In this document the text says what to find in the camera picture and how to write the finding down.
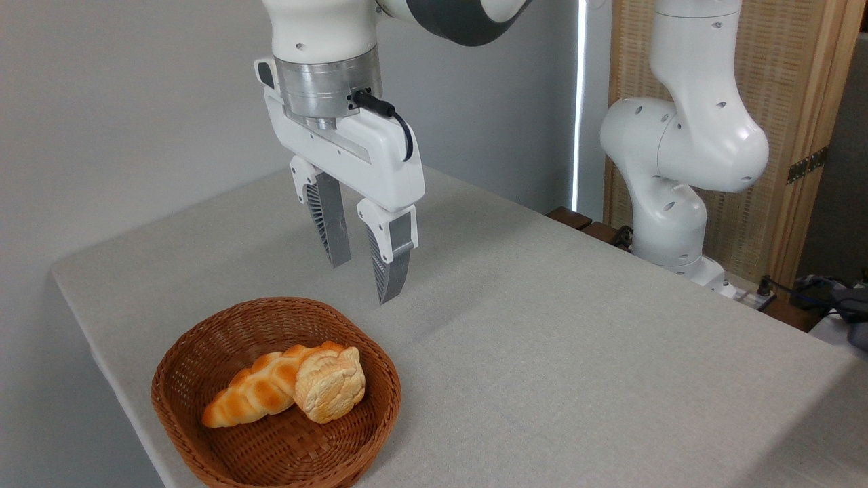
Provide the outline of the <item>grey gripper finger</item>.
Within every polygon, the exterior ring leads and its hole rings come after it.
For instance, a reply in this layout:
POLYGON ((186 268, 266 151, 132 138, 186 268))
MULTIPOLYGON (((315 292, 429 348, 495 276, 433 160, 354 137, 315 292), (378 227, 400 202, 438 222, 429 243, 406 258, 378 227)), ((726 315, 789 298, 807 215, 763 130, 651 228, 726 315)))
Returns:
POLYGON ((410 253, 418 247, 416 208, 393 213, 365 198, 357 204, 357 213, 366 225, 378 299, 384 304, 401 293, 410 253))
POLYGON ((298 200, 307 207, 332 268, 351 259, 339 181, 302 157, 290 161, 298 200))

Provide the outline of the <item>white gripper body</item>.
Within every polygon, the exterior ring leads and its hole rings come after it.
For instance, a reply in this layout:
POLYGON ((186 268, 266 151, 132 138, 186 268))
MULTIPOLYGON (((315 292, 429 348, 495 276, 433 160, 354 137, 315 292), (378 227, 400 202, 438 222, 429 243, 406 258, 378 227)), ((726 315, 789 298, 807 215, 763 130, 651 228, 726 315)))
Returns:
POLYGON ((310 126, 285 109, 273 59, 257 59, 256 75, 264 85, 274 133, 295 155, 389 212, 424 196, 420 154, 406 157, 406 135, 412 130, 364 108, 339 118, 334 130, 310 126))

